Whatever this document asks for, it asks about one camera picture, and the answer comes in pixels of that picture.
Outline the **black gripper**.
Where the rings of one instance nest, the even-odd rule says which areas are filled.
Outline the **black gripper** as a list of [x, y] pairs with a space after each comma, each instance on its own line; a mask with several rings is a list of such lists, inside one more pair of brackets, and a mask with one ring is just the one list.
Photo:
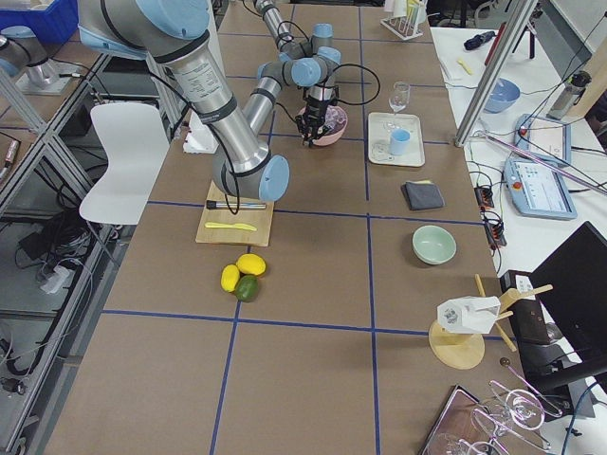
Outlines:
[[324, 123], [328, 106], [336, 105], [338, 96], [339, 89], [335, 85], [314, 85], [305, 88], [303, 115], [296, 117], [296, 126], [303, 139], [303, 144], [312, 146], [315, 140], [326, 135], [327, 126]]

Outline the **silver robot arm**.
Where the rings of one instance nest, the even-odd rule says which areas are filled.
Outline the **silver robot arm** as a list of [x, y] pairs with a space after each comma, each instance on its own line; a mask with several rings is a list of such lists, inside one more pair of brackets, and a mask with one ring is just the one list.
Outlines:
[[331, 24], [318, 23], [306, 34], [297, 24], [283, 18], [274, 1], [256, 0], [253, 6], [267, 26], [282, 61], [313, 57], [321, 47], [333, 46]]
[[279, 52], [262, 65], [258, 82], [240, 107], [210, 50], [214, 27], [206, 1], [81, 1], [79, 30], [83, 44], [101, 53], [131, 60], [154, 61], [169, 69], [181, 95], [208, 125], [219, 144], [213, 161], [216, 187], [236, 198], [274, 202], [283, 197], [290, 169], [258, 137], [281, 91], [301, 87], [306, 106], [295, 123], [303, 140], [324, 136], [329, 105], [337, 102], [335, 73], [341, 54], [333, 46], [333, 28], [314, 26], [310, 38], [296, 40], [272, 1], [257, 1]]

